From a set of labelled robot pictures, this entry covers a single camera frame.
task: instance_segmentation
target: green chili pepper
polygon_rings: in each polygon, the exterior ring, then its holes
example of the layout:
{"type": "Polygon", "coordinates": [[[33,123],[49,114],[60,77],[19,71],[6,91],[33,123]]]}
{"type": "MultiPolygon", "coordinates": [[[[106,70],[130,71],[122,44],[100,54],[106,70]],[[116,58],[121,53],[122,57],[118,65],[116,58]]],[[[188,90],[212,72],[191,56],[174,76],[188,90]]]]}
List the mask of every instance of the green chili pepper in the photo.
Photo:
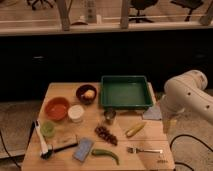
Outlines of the green chili pepper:
{"type": "Polygon", "coordinates": [[[115,153],[113,153],[113,152],[111,152],[109,150],[93,149],[92,152],[91,152],[91,154],[94,155],[94,156],[110,156],[110,157],[114,158],[115,161],[116,161],[116,163],[117,163],[117,165],[119,165],[119,158],[118,158],[118,156],[115,153]]]}

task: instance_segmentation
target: small bowl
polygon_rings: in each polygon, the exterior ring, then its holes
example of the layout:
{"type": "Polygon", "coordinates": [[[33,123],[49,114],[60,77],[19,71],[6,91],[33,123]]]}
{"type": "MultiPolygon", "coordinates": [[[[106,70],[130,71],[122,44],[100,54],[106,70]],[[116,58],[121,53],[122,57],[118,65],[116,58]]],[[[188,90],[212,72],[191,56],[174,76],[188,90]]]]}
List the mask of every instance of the small bowl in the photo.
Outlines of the small bowl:
{"type": "Polygon", "coordinates": [[[64,97],[55,97],[45,106],[45,113],[49,119],[59,121],[63,119],[70,107],[69,101],[64,97]]]}
{"type": "Polygon", "coordinates": [[[76,96],[79,101],[85,105],[93,103],[97,95],[97,90],[90,84],[80,86],[76,91],[76,96]]]}

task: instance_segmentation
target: green tray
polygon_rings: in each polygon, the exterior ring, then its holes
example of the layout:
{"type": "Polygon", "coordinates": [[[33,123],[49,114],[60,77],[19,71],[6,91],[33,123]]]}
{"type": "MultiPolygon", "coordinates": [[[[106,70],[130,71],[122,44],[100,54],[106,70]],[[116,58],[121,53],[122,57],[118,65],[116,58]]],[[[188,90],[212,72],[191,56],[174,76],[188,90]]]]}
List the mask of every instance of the green tray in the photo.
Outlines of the green tray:
{"type": "Polygon", "coordinates": [[[153,105],[145,76],[102,76],[104,108],[144,109],[153,105]]]}

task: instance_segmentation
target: food item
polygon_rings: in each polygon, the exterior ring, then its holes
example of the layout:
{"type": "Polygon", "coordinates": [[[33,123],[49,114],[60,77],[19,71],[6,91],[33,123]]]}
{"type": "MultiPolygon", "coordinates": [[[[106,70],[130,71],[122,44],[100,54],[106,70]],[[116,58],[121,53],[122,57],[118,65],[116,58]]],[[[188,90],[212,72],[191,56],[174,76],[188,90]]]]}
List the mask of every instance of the food item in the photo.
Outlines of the food item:
{"type": "Polygon", "coordinates": [[[88,138],[82,138],[79,142],[78,149],[73,154],[73,157],[81,162],[84,162],[92,146],[92,140],[88,138]]]}
{"type": "Polygon", "coordinates": [[[115,153],[113,153],[113,152],[111,152],[109,150],[105,150],[105,149],[93,149],[92,152],[91,152],[91,154],[94,155],[94,156],[110,156],[110,157],[114,158],[115,161],[116,161],[116,164],[119,165],[119,158],[118,158],[118,156],[115,153]]]}
{"type": "Polygon", "coordinates": [[[110,133],[110,131],[102,125],[98,125],[95,128],[95,133],[101,137],[102,139],[104,139],[105,141],[113,144],[113,145],[117,145],[118,144],[118,140],[116,138],[116,136],[114,136],[113,134],[110,133]]]}
{"type": "Polygon", "coordinates": [[[85,99],[93,99],[95,97],[95,92],[89,89],[83,94],[83,97],[85,99]]]}
{"type": "Polygon", "coordinates": [[[126,136],[127,137],[132,137],[134,136],[138,131],[140,131],[144,126],[145,126],[146,122],[141,122],[141,123],[138,123],[136,125],[133,125],[130,129],[128,129],[126,131],[126,136]]]}

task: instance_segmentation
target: chair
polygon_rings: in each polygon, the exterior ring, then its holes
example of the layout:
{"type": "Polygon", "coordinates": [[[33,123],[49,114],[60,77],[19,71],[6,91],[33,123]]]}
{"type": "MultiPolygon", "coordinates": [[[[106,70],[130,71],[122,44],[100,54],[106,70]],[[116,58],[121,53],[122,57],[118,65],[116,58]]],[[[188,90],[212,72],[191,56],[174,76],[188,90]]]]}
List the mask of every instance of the chair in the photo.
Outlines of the chair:
{"type": "Polygon", "coordinates": [[[41,2],[41,5],[46,2],[50,6],[50,8],[53,8],[53,5],[48,0],[34,0],[32,4],[30,3],[30,1],[33,0],[27,0],[27,4],[32,6],[32,10],[36,10],[35,4],[39,1],[41,2]]]}
{"type": "Polygon", "coordinates": [[[189,13],[185,18],[185,21],[189,21],[192,12],[203,5],[202,0],[172,0],[171,3],[182,6],[183,8],[189,8],[189,13]]]}
{"type": "Polygon", "coordinates": [[[146,15],[140,14],[141,10],[145,10],[146,8],[155,5],[158,2],[158,0],[131,0],[131,7],[137,10],[136,15],[129,15],[129,17],[132,17],[129,19],[129,21],[136,21],[136,23],[140,23],[140,21],[153,23],[152,20],[149,20],[146,18],[146,15]]]}

